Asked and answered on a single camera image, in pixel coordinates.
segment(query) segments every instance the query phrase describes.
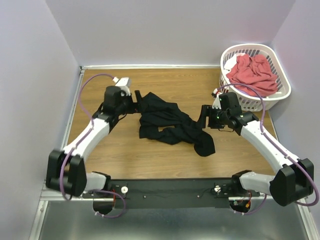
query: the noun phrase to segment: wooden table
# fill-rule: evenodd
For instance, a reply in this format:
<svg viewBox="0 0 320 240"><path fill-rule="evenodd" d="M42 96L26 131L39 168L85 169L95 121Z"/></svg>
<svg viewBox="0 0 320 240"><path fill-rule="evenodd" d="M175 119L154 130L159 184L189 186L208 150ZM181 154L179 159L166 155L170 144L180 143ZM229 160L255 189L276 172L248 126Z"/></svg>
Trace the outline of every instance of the wooden table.
<svg viewBox="0 0 320 240"><path fill-rule="evenodd" d="M86 70L83 82L98 73L130 77L132 92L140 90L142 96L153 92L167 102L178 103L183 112L197 121L201 105L213 103L211 92L219 86L220 69ZM90 113L97 110L109 85L114 85L111 78L99 76L85 87L81 99ZM196 154L193 144L169 145L139 139L139 118L140 114L128 115L98 144L85 163L88 173L103 172L114 179L230 177L242 170L274 174L260 153L235 132L206 128L213 137L216 153L201 157ZM88 123L88 117L77 106L68 142ZM274 134L268 114L264 125Z"/></svg>

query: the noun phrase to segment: pink towel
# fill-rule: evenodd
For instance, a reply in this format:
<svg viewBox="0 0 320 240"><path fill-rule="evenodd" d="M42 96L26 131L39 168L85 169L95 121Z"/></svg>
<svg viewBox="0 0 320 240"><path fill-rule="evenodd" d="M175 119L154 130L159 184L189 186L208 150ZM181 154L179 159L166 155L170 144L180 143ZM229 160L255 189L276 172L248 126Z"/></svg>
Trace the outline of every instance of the pink towel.
<svg viewBox="0 0 320 240"><path fill-rule="evenodd" d="M250 85L262 97L269 96L277 92L277 75L271 72L268 60L265 56L257 54L249 56L245 54L236 58L236 65L226 75L230 83L241 83ZM245 86L235 86L242 92L250 96L257 96L251 89Z"/></svg>

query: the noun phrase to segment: white plastic basket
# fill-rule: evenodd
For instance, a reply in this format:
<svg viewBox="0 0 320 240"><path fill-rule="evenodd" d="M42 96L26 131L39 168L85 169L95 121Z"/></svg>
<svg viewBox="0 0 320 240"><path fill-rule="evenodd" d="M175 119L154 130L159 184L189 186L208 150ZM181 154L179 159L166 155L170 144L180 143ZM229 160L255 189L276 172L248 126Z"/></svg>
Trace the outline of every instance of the white plastic basket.
<svg viewBox="0 0 320 240"><path fill-rule="evenodd" d="M269 110L272 108L278 101L287 98L291 93L291 86L288 82L288 79L284 73L283 68L276 56L276 53L268 46L262 44L239 44L229 47L225 50L221 56L220 66L221 73L219 78L220 86L229 84L229 79L227 78L225 72L223 71L226 61L236 53L246 53L251 57L257 54L262 54L269 61L271 71L273 74L277 75L276 83L278 90L275 94L264 97L265 109ZM226 92L235 92L238 96L239 103L243 111L259 112L262 110L262 103L258 97L249 96L241 91L239 91L234 86L226 86L222 89L223 93Z"/></svg>

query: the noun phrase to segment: crumpled black fabric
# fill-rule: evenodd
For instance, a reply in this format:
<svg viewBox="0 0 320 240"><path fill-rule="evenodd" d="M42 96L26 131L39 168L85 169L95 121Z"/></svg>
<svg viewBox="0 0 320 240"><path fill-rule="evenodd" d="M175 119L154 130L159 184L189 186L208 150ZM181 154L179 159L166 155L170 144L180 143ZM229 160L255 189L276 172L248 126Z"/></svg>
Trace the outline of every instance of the crumpled black fabric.
<svg viewBox="0 0 320 240"><path fill-rule="evenodd" d="M204 132L189 115L180 111L176 103L166 102L152 92L142 100L139 130L141 139L158 140L170 145L181 141L194 144L194 150L202 157L216 152L212 137Z"/></svg>

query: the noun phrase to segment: wall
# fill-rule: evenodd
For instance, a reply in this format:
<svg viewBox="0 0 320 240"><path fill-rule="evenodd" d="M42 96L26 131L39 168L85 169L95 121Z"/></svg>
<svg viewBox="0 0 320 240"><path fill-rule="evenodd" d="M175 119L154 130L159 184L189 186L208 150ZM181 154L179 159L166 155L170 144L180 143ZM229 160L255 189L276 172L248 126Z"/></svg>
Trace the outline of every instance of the wall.
<svg viewBox="0 0 320 240"><path fill-rule="evenodd" d="M0 1L0 238L28 239L79 67L43 0Z"/></svg>
<svg viewBox="0 0 320 240"><path fill-rule="evenodd" d="M46 0L76 60L219 65L235 44L268 44L295 0Z"/></svg>
<svg viewBox="0 0 320 240"><path fill-rule="evenodd" d="M271 110L279 140L315 166L320 188L320 2L298 0L272 45L292 86L291 96ZM310 208L320 229L320 204Z"/></svg>

